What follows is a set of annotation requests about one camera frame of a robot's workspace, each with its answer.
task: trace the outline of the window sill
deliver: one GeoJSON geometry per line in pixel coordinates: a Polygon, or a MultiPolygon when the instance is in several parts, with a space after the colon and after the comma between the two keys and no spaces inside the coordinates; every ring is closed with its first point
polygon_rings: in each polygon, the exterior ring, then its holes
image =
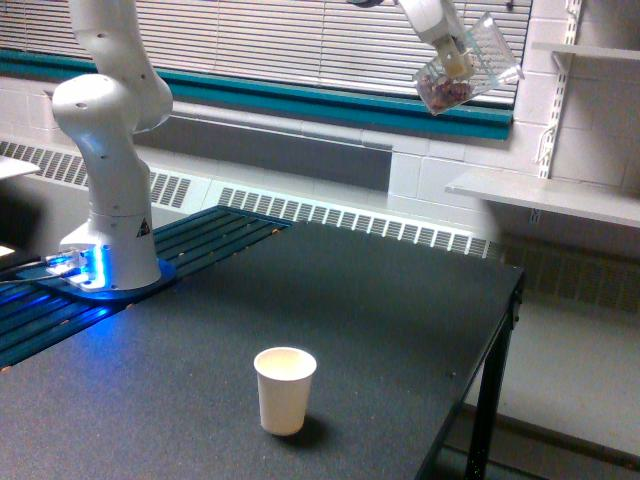
{"type": "MultiPolygon", "coordinates": [[[[0,74],[64,81],[95,72],[88,60],[0,50],[0,74]]],[[[158,69],[177,99],[333,121],[372,130],[506,140],[511,110],[456,107],[434,117],[418,100],[158,69]]]]}

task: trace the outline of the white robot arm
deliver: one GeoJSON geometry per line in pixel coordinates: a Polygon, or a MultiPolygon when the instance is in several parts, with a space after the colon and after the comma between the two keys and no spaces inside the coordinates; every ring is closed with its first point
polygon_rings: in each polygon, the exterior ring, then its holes
{"type": "Polygon", "coordinates": [[[424,43],[433,45],[451,78],[472,74],[464,56],[464,26],[451,0],[397,0],[411,27],[424,43]]]}
{"type": "Polygon", "coordinates": [[[76,38],[99,73],[64,82],[53,95],[54,116],[78,145],[89,178],[89,219],[61,249],[87,250],[91,259],[67,280],[94,292],[141,288],[157,281],[160,270],[149,168],[132,134],[164,122],[173,99],[145,54],[135,0],[70,0],[69,6],[76,38]]]}

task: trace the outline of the shelf bracket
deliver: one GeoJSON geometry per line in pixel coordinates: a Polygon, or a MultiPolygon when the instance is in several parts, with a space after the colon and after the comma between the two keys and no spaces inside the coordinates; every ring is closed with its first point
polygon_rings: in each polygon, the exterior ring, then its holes
{"type": "Polygon", "coordinates": [[[542,210],[538,210],[537,208],[532,208],[531,213],[529,214],[529,223],[531,225],[539,224],[540,217],[542,217],[542,210]]]}
{"type": "MultiPolygon", "coordinates": [[[[578,25],[580,22],[580,12],[582,11],[583,0],[566,0],[565,8],[569,16],[567,31],[564,38],[566,45],[575,45],[576,35],[578,33],[578,25]]],[[[565,95],[567,91],[567,83],[569,81],[569,72],[571,71],[572,54],[564,54],[553,52],[552,58],[558,67],[558,76],[556,81],[556,91],[553,98],[553,106],[551,108],[551,119],[547,128],[540,136],[538,143],[538,153],[536,163],[538,167],[538,177],[549,178],[551,172],[551,162],[556,147],[556,138],[560,128],[560,117],[562,116],[562,108],[564,106],[565,95]]]]}
{"type": "Polygon", "coordinates": [[[551,58],[553,58],[553,62],[556,64],[556,67],[558,67],[560,73],[569,75],[571,62],[573,61],[572,53],[551,52],[551,58]]]}

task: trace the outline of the paper cup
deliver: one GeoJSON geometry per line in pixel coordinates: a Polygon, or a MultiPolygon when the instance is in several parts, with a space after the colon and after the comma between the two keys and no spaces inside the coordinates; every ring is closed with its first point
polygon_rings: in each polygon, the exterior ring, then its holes
{"type": "Polygon", "coordinates": [[[276,347],[260,352],[253,366],[258,372],[262,428],[273,435],[297,433],[304,424],[315,358],[297,348],[276,347]]]}

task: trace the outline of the window blinds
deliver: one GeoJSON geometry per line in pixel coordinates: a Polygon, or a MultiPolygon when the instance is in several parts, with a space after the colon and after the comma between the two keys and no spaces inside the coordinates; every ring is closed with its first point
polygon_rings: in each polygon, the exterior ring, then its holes
{"type": "MultiPolygon", "coordinates": [[[[485,12],[522,59],[532,0],[454,2],[466,26],[485,12]]],[[[138,0],[157,67],[417,97],[412,75],[435,52],[393,0],[138,0]]],[[[64,0],[0,0],[0,48],[88,58],[64,0]]],[[[515,86],[482,100],[510,105],[515,86]]]]}

